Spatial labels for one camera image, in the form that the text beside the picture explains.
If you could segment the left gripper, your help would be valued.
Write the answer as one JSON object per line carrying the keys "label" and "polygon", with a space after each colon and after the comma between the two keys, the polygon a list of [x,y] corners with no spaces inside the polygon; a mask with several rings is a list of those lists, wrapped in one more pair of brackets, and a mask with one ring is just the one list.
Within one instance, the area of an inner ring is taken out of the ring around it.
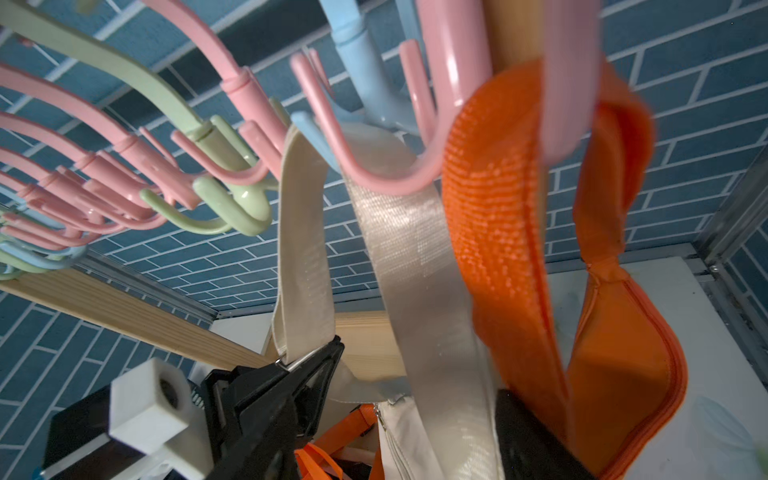
{"label": "left gripper", "polygon": [[202,393],[214,466],[209,479],[297,479],[297,438],[317,432],[344,344],[336,336],[286,367],[215,369]]}

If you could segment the pink rightmost hook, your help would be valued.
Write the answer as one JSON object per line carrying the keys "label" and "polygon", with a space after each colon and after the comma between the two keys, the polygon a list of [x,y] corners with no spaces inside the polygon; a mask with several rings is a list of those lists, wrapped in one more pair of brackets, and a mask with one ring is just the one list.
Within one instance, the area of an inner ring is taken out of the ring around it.
{"label": "pink rightmost hook", "polygon": [[494,74],[543,62],[541,160],[567,158],[587,133],[596,102],[601,51],[598,1],[402,1],[407,37],[398,55],[406,80],[396,93],[353,1],[322,10],[364,109],[350,113],[330,98],[315,54],[295,54],[291,68],[309,103],[292,115],[330,168],[378,193],[406,195],[441,173],[456,116]]}

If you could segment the beige sling bag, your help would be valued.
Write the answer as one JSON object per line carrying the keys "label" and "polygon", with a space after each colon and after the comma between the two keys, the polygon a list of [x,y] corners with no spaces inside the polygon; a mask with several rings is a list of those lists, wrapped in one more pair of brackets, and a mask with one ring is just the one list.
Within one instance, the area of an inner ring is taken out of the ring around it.
{"label": "beige sling bag", "polygon": [[[290,363],[330,342],[335,318],[322,206],[327,164],[290,128],[281,166],[273,338]],[[501,478],[493,369],[472,327],[437,190],[391,196],[355,181],[346,187],[404,371],[368,382],[342,366],[331,398],[373,405],[389,479]]]}

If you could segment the orange bag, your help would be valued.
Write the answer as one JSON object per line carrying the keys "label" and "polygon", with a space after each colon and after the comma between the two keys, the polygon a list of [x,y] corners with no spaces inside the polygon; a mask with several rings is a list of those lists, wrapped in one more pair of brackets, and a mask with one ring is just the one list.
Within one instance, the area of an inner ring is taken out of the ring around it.
{"label": "orange bag", "polygon": [[620,479],[688,384],[677,336],[619,263],[654,127],[643,101],[604,63],[572,214],[588,280],[563,362],[538,210],[542,76],[540,61],[517,65],[465,104],[446,142],[445,215],[474,329],[503,383],[591,474]]}
{"label": "orange bag", "polygon": [[373,404],[362,404],[317,440],[294,451],[301,479],[350,479],[343,467],[342,451],[378,424]]}

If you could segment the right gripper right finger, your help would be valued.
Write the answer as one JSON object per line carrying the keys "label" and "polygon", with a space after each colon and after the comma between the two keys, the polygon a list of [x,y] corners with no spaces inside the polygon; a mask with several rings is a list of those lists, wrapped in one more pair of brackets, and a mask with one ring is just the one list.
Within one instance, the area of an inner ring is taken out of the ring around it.
{"label": "right gripper right finger", "polygon": [[594,480],[594,475],[510,390],[497,393],[495,427],[506,479]]}

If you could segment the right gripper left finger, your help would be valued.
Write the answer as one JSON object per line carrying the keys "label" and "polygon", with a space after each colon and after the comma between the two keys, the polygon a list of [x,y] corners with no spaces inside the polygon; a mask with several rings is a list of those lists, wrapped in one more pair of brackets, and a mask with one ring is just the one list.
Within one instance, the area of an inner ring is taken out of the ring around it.
{"label": "right gripper left finger", "polygon": [[242,435],[221,461],[222,479],[298,479],[298,418],[287,395],[261,399],[240,416]]}

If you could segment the wooden hanging rack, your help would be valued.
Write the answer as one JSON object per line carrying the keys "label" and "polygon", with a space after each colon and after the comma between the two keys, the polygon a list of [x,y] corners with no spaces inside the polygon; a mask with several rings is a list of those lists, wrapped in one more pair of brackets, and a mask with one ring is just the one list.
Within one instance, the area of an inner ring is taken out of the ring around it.
{"label": "wooden hanging rack", "polygon": [[[448,64],[449,59],[459,57],[459,48],[468,45],[466,37],[458,32],[458,27],[474,27],[480,35],[485,33],[483,14],[478,3],[472,1],[464,5],[474,8],[476,15],[470,17],[460,13],[462,4],[459,1],[419,2],[419,13],[425,28],[424,40],[429,60],[427,66],[422,65],[415,42],[407,41],[401,46],[401,61],[414,102],[414,112],[423,131],[432,133],[433,138],[429,142],[432,146],[443,145],[463,104],[491,75],[490,61],[483,46],[469,53],[468,58],[479,64],[464,75],[456,73]],[[452,21],[457,23],[457,27],[450,24]],[[2,2],[1,24],[34,42],[49,46],[120,79],[158,108],[180,129],[183,139],[191,140],[194,145],[207,143],[205,136],[211,129],[210,122],[203,120],[154,71],[132,57],[48,17],[24,1]],[[252,71],[247,67],[239,67],[229,53],[225,53],[222,60],[233,75],[232,79],[226,81],[226,86],[234,90],[241,87],[247,89],[239,94],[237,103],[246,108],[246,122],[261,128],[265,146],[260,154],[270,160],[273,168],[277,168],[287,135],[286,126],[270,106],[261,87],[256,84]],[[162,182],[166,189],[180,196],[183,204],[193,205],[195,197],[191,190],[183,186],[180,179],[171,179],[170,164],[164,160],[154,160],[152,149],[137,147],[135,139],[123,132],[119,125],[113,124],[110,118],[90,102],[72,95],[55,83],[29,76],[23,70],[6,68],[1,78],[8,88],[44,101],[55,100],[58,107],[88,123],[119,151],[125,152],[128,159],[136,162],[154,181]],[[264,366],[267,363],[264,357],[256,353],[249,353],[229,340],[127,294],[109,294],[99,300],[97,292],[95,281],[82,274],[64,272],[45,276],[34,299],[45,306],[57,307],[94,324],[214,366],[228,368],[239,361],[248,366]]]}

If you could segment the light blue eleventh hook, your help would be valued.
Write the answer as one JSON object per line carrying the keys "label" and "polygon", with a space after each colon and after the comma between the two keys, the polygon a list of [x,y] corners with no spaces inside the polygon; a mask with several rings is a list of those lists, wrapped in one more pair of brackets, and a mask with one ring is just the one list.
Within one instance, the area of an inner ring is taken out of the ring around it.
{"label": "light blue eleventh hook", "polygon": [[[395,3],[406,39],[416,40],[423,47],[415,1]],[[397,88],[389,80],[381,52],[375,46],[356,1],[320,1],[320,5],[329,21],[336,51],[364,107],[362,113],[344,110],[330,98],[330,86],[326,86],[326,98],[337,120],[398,129],[420,136],[411,99],[405,93],[407,87]],[[291,120],[329,167],[340,174],[340,166],[310,113],[292,113]]]}

